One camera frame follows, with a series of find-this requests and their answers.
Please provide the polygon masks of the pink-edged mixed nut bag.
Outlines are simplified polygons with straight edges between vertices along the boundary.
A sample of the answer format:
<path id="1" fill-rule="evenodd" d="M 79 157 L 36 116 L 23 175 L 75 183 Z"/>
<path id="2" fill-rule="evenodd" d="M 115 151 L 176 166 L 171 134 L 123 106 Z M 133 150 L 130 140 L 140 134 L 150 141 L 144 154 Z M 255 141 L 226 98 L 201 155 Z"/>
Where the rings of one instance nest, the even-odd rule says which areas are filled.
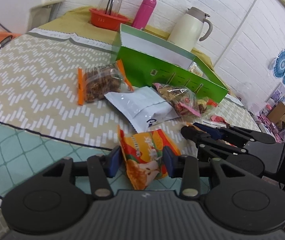
<path id="1" fill-rule="evenodd" d="M 175 109 L 179 116 L 201 117 L 196 95 L 187 87 L 162 83 L 154 83 L 153 86 L 156 88 L 157 93 Z"/>

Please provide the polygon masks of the orange yellow snack packet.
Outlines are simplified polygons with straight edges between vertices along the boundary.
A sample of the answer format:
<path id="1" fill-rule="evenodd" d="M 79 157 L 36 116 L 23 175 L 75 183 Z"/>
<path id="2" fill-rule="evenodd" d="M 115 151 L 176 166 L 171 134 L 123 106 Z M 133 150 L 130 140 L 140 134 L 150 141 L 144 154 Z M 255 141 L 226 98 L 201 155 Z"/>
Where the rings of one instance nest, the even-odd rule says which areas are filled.
<path id="1" fill-rule="evenodd" d="M 117 137 L 127 176 L 135 190 L 144 190 L 155 179 L 162 179 L 168 175 L 163 162 L 165 146 L 168 146 L 174 155 L 181 155 L 179 148 L 162 129 L 136 133 L 127 137 L 118 127 Z"/>

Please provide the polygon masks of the brown dried meat packet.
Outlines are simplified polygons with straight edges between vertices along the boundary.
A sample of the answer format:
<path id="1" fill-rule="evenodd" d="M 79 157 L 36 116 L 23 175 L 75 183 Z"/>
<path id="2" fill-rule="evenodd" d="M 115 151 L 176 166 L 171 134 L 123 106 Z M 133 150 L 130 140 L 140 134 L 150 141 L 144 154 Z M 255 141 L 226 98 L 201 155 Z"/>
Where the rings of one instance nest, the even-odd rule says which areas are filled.
<path id="1" fill-rule="evenodd" d="M 196 64 L 196 62 L 193 62 L 192 64 L 190 64 L 188 71 L 197 75 L 197 76 L 200 76 L 200 77 L 203 76 L 203 72 L 200 69 L 200 67 Z"/>

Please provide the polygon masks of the white foil snack bag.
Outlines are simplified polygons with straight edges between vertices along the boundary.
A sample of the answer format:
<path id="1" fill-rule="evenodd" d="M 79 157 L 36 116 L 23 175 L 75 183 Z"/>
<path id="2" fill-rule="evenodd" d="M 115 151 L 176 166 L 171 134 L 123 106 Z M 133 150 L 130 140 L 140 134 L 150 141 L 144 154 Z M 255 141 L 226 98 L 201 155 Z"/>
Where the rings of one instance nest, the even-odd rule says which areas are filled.
<path id="1" fill-rule="evenodd" d="M 109 92 L 105 98 L 131 123 L 136 132 L 178 118 L 175 109 L 153 88 L 141 87 L 132 93 Z"/>

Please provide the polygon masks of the orange-edged brown snack bag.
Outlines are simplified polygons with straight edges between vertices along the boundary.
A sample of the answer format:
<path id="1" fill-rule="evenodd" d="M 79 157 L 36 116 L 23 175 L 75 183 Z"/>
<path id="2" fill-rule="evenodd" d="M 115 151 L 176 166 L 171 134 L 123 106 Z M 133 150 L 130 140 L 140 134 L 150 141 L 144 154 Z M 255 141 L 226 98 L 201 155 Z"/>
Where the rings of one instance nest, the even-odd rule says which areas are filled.
<path id="1" fill-rule="evenodd" d="M 104 66 L 78 68 L 78 105 L 95 102 L 109 92 L 131 93 L 133 86 L 126 77 L 122 60 Z"/>

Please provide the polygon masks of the red candy egg packet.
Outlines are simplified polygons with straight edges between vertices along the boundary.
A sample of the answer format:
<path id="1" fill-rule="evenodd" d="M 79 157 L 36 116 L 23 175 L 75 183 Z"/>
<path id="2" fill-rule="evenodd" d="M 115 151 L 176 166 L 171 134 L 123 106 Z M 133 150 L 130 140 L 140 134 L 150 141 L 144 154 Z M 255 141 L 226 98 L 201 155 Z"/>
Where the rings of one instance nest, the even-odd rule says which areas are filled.
<path id="1" fill-rule="evenodd" d="M 218 115 L 212 115 L 210 117 L 210 120 L 213 121 L 213 122 L 219 122 L 221 124 L 225 124 L 226 126 L 229 126 L 229 123 L 226 122 L 226 120 L 223 117 L 218 116 Z"/>

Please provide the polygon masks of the brown cardboard box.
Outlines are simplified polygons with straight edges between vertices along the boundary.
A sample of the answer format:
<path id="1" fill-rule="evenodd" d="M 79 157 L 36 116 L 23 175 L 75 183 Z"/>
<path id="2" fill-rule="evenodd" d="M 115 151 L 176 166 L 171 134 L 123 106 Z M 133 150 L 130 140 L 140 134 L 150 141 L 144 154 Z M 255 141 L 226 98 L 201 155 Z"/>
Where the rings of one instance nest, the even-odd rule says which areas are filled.
<path id="1" fill-rule="evenodd" d="M 274 124 L 285 122 L 285 105 L 279 102 L 267 115 L 267 119 Z"/>

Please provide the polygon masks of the patterned tablecloth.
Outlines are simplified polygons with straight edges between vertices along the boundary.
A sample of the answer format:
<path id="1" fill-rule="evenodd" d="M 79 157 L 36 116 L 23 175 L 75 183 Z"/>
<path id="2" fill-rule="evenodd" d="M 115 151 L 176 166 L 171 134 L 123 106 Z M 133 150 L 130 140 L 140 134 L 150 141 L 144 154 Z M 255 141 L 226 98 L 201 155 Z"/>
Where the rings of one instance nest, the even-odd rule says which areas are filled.
<path id="1" fill-rule="evenodd" d="M 114 38 L 89 24 L 89 9 L 80 7 L 0 50 L 0 199 L 64 157 L 108 154 L 118 128 L 134 134 L 106 100 L 77 103 L 78 68 L 107 64 Z M 0 218 L 0 236 L 5 231 Z"/>

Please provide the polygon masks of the green cardboard box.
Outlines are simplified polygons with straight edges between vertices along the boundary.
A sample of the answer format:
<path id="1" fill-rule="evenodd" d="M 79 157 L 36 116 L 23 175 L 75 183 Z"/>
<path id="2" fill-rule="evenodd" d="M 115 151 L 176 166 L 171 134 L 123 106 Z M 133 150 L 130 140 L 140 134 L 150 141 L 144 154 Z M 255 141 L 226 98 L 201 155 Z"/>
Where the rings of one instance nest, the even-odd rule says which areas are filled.
<path id="1" fill-rule="evenodd" d="M 122 60 L 126 77 L 135 87 L 167 83 L 184 86 L 199 97 L 219 103 L 228 93 L 227 87 L 199 57 L 166 40 L 121 24 L 111 52 L 111 61 Z M 197 76 L 188 71 L 196 62 L 203 72 Z"/>

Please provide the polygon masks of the cream thermal carafe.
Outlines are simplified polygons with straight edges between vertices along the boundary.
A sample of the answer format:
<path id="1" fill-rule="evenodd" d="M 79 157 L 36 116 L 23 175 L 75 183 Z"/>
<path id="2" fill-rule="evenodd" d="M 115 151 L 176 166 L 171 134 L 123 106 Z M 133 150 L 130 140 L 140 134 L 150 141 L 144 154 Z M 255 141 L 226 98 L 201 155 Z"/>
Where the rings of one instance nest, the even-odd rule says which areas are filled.
<path id="1" fill-rule="evenodd" d="M 197 42 L 206 40 L 213 31 L 210 15 L 196 7 L 191 7 L 178 20 L 167 41 L 176 46 L 192 51 Z"/>

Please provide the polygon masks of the pink thermos bottle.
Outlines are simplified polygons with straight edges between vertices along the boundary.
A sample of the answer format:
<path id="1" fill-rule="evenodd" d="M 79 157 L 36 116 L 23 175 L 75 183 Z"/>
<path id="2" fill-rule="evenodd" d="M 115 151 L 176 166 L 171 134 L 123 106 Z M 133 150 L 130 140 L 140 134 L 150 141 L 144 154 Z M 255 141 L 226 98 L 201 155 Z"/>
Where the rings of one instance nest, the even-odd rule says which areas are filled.
<path id="1" fill-rule="evenodd" d="M 139 30 L 145 29 L 156 5 L 157 0 L 143 0 L 131 26 Z"/>

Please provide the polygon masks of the red plastic basket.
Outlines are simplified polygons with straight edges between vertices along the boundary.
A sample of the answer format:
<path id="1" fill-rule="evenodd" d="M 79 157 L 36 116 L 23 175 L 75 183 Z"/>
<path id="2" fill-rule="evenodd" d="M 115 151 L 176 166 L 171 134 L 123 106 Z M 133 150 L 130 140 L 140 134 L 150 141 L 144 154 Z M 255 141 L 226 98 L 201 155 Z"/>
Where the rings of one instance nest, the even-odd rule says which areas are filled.
<path id="1" fill-rule="evenodd" d="M 129 22 L 129 18 L 121 14 L 112 13 L 109 15 L 105 14 L 102 9 L 96 8 L 90 8 L 89 11 L 91 14 L 91 24 L 102 29 L 118 31 L 121 24 Z"/>

